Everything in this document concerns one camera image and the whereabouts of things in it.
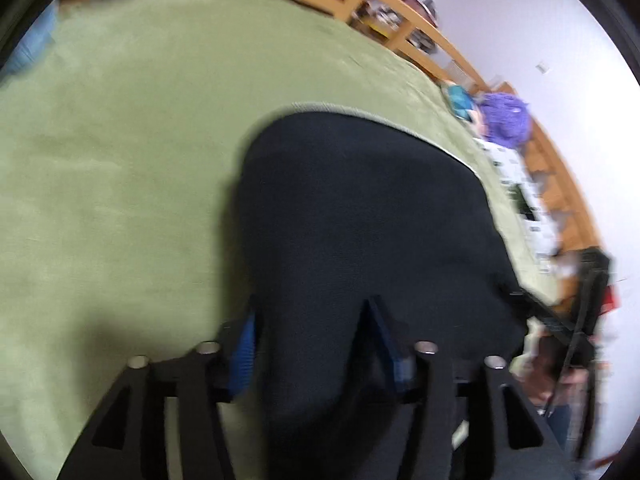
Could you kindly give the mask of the person's right hand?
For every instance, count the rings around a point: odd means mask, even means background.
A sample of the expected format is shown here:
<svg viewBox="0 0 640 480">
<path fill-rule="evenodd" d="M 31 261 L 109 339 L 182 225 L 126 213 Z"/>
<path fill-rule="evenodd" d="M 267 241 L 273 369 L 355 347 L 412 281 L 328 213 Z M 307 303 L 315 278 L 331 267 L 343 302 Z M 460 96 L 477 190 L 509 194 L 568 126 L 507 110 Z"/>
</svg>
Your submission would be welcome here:
<svg viewBox="0 0 640 480">
<path fill-rule="evenodd" d="M 570 368 L 560 379 L 554 379 L 551 375 L 553 362 L 553 352 L 540 344 L 522 381 L 528 400 L 537 408 L 544 408 L 552 394 L 555 394 L 553 403 L 567 404 L 574 387 L 585 380 L 586 371 L 581 368 Z"/>
</svg>

